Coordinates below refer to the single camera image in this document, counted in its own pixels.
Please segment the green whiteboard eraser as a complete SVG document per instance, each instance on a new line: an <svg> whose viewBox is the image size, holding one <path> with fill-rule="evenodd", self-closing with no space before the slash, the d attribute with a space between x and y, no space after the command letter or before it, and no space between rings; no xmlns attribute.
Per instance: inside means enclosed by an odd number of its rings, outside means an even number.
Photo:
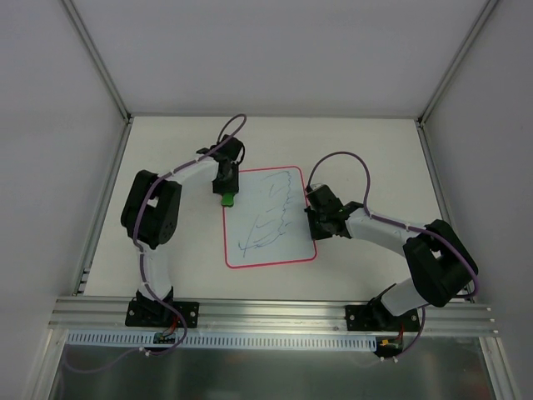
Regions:
<svg viewBox="0 0 533 400"><path fill-rule="evenodd" d="M234 197L233 192L226 192L222 195L221 205L225 208L232 208L234 206Z"/></svg>

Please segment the pink framed whiteboard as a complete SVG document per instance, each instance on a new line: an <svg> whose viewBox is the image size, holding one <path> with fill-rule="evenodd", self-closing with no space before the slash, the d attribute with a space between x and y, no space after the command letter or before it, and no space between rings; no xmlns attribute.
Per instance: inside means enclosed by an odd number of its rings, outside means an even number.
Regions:
<svg viewBox="0 0 533 400"><path fill-rule="evenodd" d="M239 183L233 205L222 214L226 265L242 269L314 261L301 169L243 170Z"/></svg>

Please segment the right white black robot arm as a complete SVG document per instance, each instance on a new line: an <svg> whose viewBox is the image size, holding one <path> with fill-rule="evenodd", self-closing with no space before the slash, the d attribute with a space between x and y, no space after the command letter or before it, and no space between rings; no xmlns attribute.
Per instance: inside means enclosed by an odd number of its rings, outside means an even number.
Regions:
<svg viewBox="0 0 533 400"><path fill-rule="evenodd" d="M312 239L338 236L373 243L402 256L409 269L405 281L391 285L361 310L348 312L348 329L397 330L403 317L426 305L442 308L466 285L477 284L479 269L447 222L436 219L420 227L393 221L362 203L342 203L324 184L307 186L305 194Z"/></svg>

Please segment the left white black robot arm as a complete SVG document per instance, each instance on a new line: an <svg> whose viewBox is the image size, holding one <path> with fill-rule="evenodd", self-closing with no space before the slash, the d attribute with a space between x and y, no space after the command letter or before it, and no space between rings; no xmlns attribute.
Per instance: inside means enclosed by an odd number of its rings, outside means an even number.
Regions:
<svg viewBox="0 0 533 400"><path fill-rule="evenodd" d="M210 148L197 151L190 162L161 176L148 170L137 173L121 214L121 225L137 248L141 286L135 303L144 308L152 324L163 326L173 316L173 287L166 256L159 248L177 229L182 194L196 184L211 184L231 207L239 193L239 167L245 157L244 144L225 135Z"/></svg>

